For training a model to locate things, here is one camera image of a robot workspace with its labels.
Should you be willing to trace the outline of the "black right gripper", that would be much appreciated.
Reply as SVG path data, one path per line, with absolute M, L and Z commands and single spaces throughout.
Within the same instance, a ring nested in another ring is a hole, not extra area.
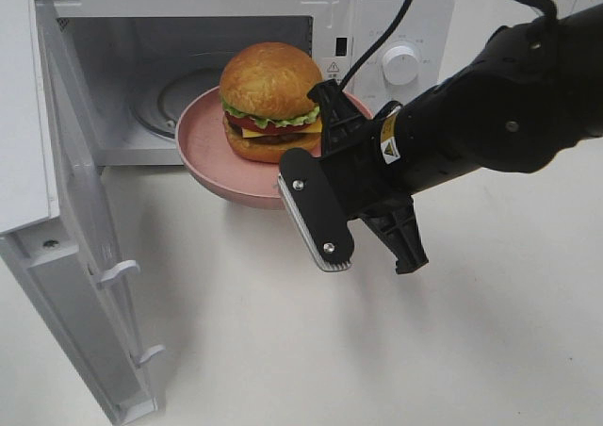
M 429 262 L 414 201 L 386 170 L 400 161 L 395 139 L 397 109 L 369 118 L 334 80 L 317 83 L 308 98 L 319 105 L 321 162 L 347 220 L 361 219 L 395 256 L 396 274 Z

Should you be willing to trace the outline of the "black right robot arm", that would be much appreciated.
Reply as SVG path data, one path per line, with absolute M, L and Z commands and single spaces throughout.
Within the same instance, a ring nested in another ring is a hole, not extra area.
M 602 8 L 503 26 L 465 68 L 411 103 L 365 117 L 333 81 L 322 154 L 285 155 L 279 186 L 317 265 L 350 266 L 348 224 L 363 221 L 399 274 L 427 262 L 413 197 L 480 168 L 532 173 L 602 134 Z

